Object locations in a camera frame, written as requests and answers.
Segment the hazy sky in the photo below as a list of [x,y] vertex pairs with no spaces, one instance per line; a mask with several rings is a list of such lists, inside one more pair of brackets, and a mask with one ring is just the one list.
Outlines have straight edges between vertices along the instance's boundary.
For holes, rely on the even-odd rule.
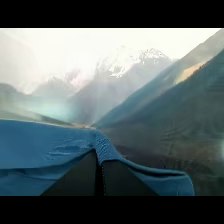
[[1,29],[29,45],[46,73],[59,68],[94,68],[99,56],[120,45],[157,48],[181,58],[220,28],[13,28]]

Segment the sky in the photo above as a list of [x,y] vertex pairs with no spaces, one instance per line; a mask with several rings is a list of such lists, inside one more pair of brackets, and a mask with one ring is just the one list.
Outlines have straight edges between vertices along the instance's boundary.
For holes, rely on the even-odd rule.
[[29,46],[42,74],[84,70],[89,75],[100,57],[121,45],[136,49],[151,47],[171,58],[181,58],[220,28],[3,28]]

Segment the blue cloth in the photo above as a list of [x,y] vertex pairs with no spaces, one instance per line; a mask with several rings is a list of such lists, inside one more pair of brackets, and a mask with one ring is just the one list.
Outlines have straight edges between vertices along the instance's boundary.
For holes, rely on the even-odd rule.
[[194,195],[186,173],[128,161],[97,130],[12,120],[0,121],[0,195],[41,195],[93,148],[100,164],[120,160],[159,195]]

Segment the blue fabric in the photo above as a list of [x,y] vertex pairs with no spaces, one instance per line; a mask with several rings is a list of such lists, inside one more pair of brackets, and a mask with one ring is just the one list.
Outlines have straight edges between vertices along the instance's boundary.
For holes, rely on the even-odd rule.
[[97,130],[1,120],[0,136],[0,195],[42,194],[93,148],[100,164],[120,160],[159,195],[194,195],[186,173],[128,161]]

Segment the black object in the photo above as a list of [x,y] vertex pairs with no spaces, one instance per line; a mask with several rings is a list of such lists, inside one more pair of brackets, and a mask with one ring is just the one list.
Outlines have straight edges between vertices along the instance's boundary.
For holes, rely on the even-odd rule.
[[41,196],[158,196],[120,161],[98,165],[88,153]]

